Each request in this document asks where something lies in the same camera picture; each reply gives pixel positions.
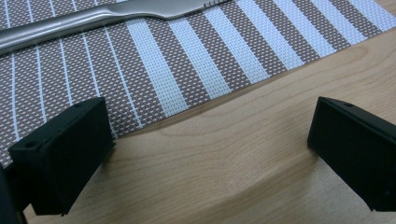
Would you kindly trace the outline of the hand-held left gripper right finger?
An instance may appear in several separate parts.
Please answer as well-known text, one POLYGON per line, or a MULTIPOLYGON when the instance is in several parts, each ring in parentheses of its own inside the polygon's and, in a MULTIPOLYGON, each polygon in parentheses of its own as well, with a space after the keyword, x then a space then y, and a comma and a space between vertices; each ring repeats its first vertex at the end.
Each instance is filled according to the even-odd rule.
POLYGON ((307 145, 370 209, 396 212, 396 125, 351 103, 320 97, 307 145))

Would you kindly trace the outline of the stainless steel table knife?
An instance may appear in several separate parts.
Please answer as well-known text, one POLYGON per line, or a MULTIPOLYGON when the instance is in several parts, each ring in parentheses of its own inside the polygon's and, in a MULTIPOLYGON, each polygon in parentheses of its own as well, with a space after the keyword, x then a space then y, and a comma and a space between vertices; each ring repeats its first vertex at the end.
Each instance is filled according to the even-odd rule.
POLYGON ((134 18, 179 18, 231 0, 126 0, 0 31, 0 55, 134 18))

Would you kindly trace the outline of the striped woven placemat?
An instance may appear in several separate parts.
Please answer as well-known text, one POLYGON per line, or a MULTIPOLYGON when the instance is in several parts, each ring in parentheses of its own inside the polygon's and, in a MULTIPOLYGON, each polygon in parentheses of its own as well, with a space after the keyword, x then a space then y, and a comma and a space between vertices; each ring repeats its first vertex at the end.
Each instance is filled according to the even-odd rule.
POLYGON ((106 100, 120 137, 396 28, 375 0, 229 0, 0 56, 0 165, 67 107, 106 100))

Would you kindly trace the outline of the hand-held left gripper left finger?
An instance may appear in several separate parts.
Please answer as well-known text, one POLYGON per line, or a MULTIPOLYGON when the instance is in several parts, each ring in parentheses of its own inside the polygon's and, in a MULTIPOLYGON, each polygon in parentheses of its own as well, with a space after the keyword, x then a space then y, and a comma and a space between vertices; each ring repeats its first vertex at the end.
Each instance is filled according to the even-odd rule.
POLYGON ((68 214, 114 146, 103 97, 70 106, 8 149, 17 205, 68 214))

